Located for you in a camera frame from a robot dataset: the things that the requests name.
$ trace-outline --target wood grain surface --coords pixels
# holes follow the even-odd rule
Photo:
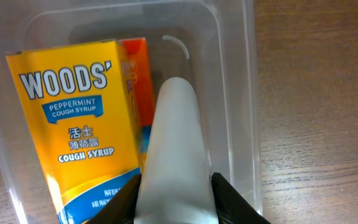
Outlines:
[[[358,223],[358,1],[256,0],[272,223]],[[17,223],[0,172],[0,223]]]

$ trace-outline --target clear plastic container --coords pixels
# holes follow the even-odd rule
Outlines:
[[[254,35],[249,0],[0,0],[0,166],[20,223],[58,220],[6,52],[133,37],[147,38],[156,91],[192,84],[211,172],[262,213]]]

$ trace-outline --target black object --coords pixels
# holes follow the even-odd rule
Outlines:
[[[134,176],[86,224],[133,224],[141,175]],[[211,178],[219,224],[270,224],[220,174]]]
[[[248,204],[222,174],[214,173],[211,181],[219,224],[270,224]]]

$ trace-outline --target blue label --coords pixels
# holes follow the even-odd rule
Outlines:
[[[140,174],[140,168],[99,184],[74,198],[57,213],[60,223],[77,224],[91,219],[137,174]]]
[[[103,114],[102,96],[83,96],[58,100],[42,105],[49,123],[56,124],[58,120],[77,116]]]
[[[142,127],[143,144],[140,146],[140,152],[144,152],[144,153],[147,152],[147,148],[149,147],[151,132],[152,132],[151,126]]]

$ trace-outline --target wooden table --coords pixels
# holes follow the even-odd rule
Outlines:
[[[255,16],[264,215],[358,223],[358,1],[256,0]],[[1,172],[0,223],[16,223]]]

